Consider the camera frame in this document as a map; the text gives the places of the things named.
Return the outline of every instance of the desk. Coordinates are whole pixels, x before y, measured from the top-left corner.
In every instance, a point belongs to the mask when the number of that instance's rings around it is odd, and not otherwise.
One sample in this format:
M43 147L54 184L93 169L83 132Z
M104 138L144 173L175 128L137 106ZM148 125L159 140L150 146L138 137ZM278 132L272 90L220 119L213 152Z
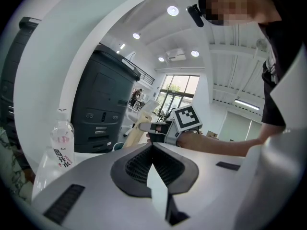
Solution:
M133 109L134 109L135 111L139 112L139 111L142 109L142 107L145 105L145 103L144 103L144 102L141 102L141 101L138 101L138 100L136 100L136 99L133 99L133 100L134 100Z

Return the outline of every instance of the tree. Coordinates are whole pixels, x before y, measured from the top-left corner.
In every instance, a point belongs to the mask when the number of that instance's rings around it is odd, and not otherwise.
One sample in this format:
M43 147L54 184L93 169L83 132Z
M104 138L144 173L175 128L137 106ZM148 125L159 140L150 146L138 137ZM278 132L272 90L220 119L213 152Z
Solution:
M167 90L171 90L171 91L175 91L175 92L179 92L180 88L181 88L180 86L177 86L175 84L171 84L171 86L169 86L169 84L166 85Z

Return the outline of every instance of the black shirt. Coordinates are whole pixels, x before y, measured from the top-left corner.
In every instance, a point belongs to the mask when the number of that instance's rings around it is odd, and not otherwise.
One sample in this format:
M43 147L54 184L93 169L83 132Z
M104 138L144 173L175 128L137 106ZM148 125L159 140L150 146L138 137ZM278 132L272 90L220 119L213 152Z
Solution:
M305 42L303 3L302 0L272 0L278 11L281 21L259 25L260 29L269 40L273 53L276 57L275 69L277 79L280 81L295 59L302 42ZM262 122L266 124L285 126L283 117L278 110L270 93L276 86L272 81L272 75L263 64L262 79L264 81L265 105L263 108Z

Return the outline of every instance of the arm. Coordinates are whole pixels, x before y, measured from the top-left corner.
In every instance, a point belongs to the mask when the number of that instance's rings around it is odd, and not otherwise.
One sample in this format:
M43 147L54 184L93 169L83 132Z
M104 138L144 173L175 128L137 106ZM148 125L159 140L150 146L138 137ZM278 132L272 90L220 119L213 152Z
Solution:
M249 148L263 144L268 137L279 134L283 130L283 126L262 124L257 139L237 142L220 141L192 132L186 132L180 135L177 143L179 146L190 150L245 157Z

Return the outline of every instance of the window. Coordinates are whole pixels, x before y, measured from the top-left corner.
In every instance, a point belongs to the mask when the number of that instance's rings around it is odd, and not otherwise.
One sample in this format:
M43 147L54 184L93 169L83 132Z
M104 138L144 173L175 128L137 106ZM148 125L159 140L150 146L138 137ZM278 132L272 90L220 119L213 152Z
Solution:
M195 94L199 77L190 76L189 83L187 85L185 93Z
M166 76L162 89L167 90L172 82L173 76Z
M186 106L186 105L191 105L193 101L193 98L189 98L189 97L183 97L180 107Z
M192 104L199 76L167 75L157 97L154 112L167 115L172 109Z

